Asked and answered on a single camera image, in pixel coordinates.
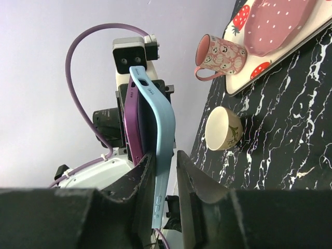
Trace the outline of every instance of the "purple phone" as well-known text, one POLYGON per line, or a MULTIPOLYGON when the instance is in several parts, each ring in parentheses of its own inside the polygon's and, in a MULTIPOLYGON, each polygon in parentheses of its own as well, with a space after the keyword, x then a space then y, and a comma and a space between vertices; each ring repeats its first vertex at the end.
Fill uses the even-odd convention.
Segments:
POLYGON ((123 119, 134 166, 136 166, 143 158, 143 149, 137 112, 138 99, 139 90, 130 77, 126 94, 126 101, 124 102, 123 119))

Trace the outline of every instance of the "white tray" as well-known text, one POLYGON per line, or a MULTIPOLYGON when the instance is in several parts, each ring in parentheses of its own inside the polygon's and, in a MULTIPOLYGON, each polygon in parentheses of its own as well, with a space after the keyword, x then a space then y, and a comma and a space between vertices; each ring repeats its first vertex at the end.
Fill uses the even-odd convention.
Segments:
MULTIPOLYGON (((255 0, 248 0, 245 5, 249 5, 250 8, 255 0)), ((257 80, 262 75, 266 74, 279 62, 284 60, 288 55, 301 47, 304 43, 309 41, 320 31, 327 28, 332 24, 332 1, 318 0, 315 8, 313 9, 309 19, 298 33, 298 35, 284 48, 272 52, 264 57, 258 57, 253 55, 248 55, 247 61, 243 69, 235 75, 226 75, 226 92, 231 96, 236 95, 242 91, 247 86, 251 85, 255 80, 257 80), (262 63, 269 62, 270 65, 258 74, 256 77, 251 79, 252 72, 255 71, 262 63)), ((231 42, 240 44, 243 46, 244 40, 244 29, 245 25, 241 28, 240 32, 234 35, 233 20, 228 24, 225 29, 223 38, 231 42)))

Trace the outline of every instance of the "cup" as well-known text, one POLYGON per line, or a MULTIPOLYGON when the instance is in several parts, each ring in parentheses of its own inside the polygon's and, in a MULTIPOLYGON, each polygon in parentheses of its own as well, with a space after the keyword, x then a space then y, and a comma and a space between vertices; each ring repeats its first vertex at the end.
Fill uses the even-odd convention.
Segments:
POLYGON ((196 52, 195 76, 201 81, 208 81, 220 75, 234 75, 243 68, 247 60, 244 47, 213 35, 204 35, 196 52), (197 72, 210 69, 217 73, 210 77, 200 77, 197 72))
POLYGON ((205 141, 210 150, 229 149, 241 139, 242 134, 241 120, 230 109, 218 106, 207 118, 205 141))

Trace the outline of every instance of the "black marble surface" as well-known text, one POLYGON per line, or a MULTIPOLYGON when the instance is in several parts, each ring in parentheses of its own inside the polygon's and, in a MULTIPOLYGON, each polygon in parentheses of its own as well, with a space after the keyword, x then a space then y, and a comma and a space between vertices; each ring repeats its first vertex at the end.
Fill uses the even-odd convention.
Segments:
MULTIPOLYGON (((233 16, 245 0, 237 0, 233 16)), ((234 97, 212 82, 191 152, 197 167, 226 187, 332 189, 332 27, 234 97), (206 120, 217 106, 241 117, 232 149, 206 147, 206 120)))

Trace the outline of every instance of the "mug with strawberry pattern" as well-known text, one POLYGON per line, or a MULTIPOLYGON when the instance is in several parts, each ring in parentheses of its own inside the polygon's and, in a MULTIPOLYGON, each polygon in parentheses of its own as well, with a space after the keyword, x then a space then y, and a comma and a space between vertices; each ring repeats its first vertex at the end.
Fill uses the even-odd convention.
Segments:
POLYGON ((247 59, 244 47, 213 35, 204 35, 196 52, 195 76, 201 81, 208 81, 220 75, 234 75, 241 71, 247 59), (200 77, 201 69, 214 70, 210 77, 200 77))

